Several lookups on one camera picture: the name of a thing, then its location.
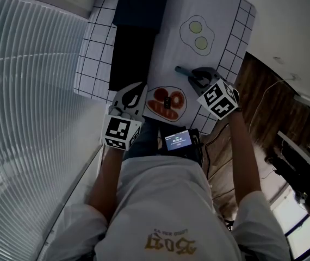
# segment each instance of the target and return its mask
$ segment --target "blue jeans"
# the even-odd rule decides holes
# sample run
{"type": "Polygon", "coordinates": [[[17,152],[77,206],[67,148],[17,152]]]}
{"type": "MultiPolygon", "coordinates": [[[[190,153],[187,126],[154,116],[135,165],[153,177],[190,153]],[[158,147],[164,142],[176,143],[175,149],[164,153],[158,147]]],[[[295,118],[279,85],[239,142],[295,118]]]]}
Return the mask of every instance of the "blue jeans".
{"type": "MultiPolygon", "coordinates": [[[[142,125],[142,128],[136,141],[132,144],[131,148],[124,153],[123,160],[137,157],[159,155],[160,154],[158,150],[159,127],[161,128],[165,127],[167,129],[170,128],[172,131],[175,131],[175,128],[177,128],[176,126],[145,117],[145,122],[142,125]]],[[[182,157],[191,159],[197,162],[200,166],[202,166],[201,158],[197,156],[195,152],[190,152],[182,157]]]]}

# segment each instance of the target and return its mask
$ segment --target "black cloth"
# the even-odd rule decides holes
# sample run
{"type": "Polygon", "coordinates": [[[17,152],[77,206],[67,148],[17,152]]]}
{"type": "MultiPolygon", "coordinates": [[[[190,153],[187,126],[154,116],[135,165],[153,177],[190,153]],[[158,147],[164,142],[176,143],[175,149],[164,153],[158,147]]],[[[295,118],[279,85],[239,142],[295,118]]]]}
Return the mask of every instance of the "black cloth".
{"type": "Polygon", "coordinates": [[[136,26],[159,33],[167,0],[119,0],[113,24],[136,26]]]}
{"type": "Polygon", "coordinates": [[[135,26],[117,28],[111,62],[109,90],[120,91],[147,82],[156,31],[135,26]]]}

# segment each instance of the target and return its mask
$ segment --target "printed logo on shirt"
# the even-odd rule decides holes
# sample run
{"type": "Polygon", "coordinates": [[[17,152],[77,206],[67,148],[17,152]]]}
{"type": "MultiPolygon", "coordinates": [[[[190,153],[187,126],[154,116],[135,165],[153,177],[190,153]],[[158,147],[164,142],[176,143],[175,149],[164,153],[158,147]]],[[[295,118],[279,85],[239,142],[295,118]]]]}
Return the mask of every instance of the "printed logo on shirt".
{"type": "Polygon", "coordinates": [[[175,252],[178,255],[189,254],[193,255],[196,251],[196,247],[193,245],[196,241],[189,241],[184,237],[171,237],[163,238],[163,236],[178,236],[187,233],[188,230],[182,230],[178,232],[166,232],[154,229],[154,233],[148,236],[147,243],[145,245],[146,250],[167,250],[169,252],[175,252]]]}

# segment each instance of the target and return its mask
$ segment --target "fried egg illustration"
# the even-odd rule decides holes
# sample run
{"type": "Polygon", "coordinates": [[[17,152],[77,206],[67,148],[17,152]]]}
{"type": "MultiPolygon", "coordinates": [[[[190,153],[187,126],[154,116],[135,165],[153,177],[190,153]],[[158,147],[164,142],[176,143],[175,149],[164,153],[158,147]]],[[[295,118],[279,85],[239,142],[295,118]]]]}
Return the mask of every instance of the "fried egg illustration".
{"type": "Polygon", "coordinates": [[[185,21],[179,33],[183,43],[190,46],[193,51],[201,56],[207,56],[213,45],[214,32],[202,16],[194,15],[185,21]]]}

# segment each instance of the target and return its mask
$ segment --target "black and white marker cube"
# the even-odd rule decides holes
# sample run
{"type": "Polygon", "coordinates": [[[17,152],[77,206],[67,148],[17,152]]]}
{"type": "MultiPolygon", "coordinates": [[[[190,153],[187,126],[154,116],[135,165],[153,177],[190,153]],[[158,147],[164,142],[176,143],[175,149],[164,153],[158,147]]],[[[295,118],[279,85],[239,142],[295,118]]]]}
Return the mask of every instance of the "black and white marker cube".
{"type": "Polygon", "coordinates": [[[138,137],[141,125],[139,121],[106,115],[103,125],[104,144],[128,151],[138,137]]]}
{"type": "Polygon", "coordinates": [[[219,79],[197,101],[219,120],[238,107],[232,89],[219,79]]]}

